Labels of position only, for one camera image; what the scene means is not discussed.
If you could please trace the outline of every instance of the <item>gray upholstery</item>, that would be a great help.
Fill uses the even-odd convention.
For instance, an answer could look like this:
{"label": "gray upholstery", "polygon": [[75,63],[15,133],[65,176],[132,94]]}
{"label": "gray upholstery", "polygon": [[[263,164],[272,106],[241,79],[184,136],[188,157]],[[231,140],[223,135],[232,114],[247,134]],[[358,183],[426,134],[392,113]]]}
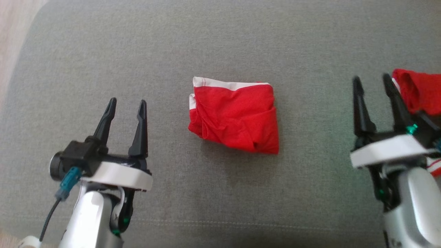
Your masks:
{"label": "gray upholstery", "polygon": [[[54,0],[37,15],[0,121],[0,222],[39,235],[51,156],[92,134],[118,98],[108,146],[126,153],[148,104],[152,191],[126,247],[383,247],[381,204],[354,170],[351,79],[391,127],[381,74],[441,71],[438,0]],[[269,82],[280,154],[231,150],[187,130],[192,77]],[[57,242],[76,200],[60,204]]]}

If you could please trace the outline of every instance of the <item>folded red cloth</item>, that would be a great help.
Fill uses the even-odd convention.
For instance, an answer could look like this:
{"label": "folded red cloth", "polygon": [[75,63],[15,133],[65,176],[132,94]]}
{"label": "folded red cloth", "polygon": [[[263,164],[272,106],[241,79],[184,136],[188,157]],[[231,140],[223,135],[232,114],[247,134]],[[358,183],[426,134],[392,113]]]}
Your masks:
{"label": "folded red cloth", "polygon": [[422,109],[429,115],[441,114],[441,74],[395,69],[392,77],[409,112]]}
{"label": "folded red cloth", "polygon": [[193,78],[188,129],[199,137],[249,152],[279,153],[273,88],[269,83]]}

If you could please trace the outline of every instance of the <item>black cable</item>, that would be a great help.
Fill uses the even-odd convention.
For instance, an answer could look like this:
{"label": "black cable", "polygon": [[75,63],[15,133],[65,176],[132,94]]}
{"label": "black cable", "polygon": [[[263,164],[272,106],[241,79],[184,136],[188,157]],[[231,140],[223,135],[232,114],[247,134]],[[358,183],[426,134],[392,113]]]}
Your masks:
{"label": "black cable", "polygon": [[55,211],[56,207],[58,206],[58,204],[60,203],[60,201],[61,201],[60,198],[58,198],[56,200],[56,202],[52,206],[52,209],[50,210],[48,216],[46,217],[45,225],[43,226],[43,230],[41,231],[41,234],[40,234],[40,242],[42,242],[43,238],[45,237],[45,233],[46,233],[46,229],[48,228],[49,220],[51,219],[52,214],[54,213],[54,211]]}

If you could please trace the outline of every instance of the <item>green light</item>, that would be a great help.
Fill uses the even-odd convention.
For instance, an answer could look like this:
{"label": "green light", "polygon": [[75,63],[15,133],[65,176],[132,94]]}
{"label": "green light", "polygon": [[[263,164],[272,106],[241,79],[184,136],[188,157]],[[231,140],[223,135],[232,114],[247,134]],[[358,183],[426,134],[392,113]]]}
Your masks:
{"label": "green light", "polygon": [[407,126],[406,129],[407,129],[407,134],[412,135],[418,129],[418,125],[417,124],[413,124],[412,126]]}

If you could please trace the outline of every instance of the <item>gray fabric surface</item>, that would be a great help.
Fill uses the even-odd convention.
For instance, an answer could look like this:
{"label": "gray fabric surface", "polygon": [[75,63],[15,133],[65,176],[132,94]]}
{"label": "gray fabric surface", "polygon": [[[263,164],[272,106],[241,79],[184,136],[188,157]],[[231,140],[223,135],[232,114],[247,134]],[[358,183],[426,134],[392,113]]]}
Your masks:
{"label": "gray fabric surface", "polygon": [[[0,120],[0,222],[38,235],[54,202],[51,156],[92,134],[118,98],[108,146],[126,153],[148,104],[152,191],[137,193],[126,247],[383,247],[381,205],[353,170],[351,78],[380,129],[381,74],[441,72],[437,0],[54,0],[37,15]],[[280,154],[187,130],[192,77],[269,82]],[[76,192],[56,210],[57,242]]]}

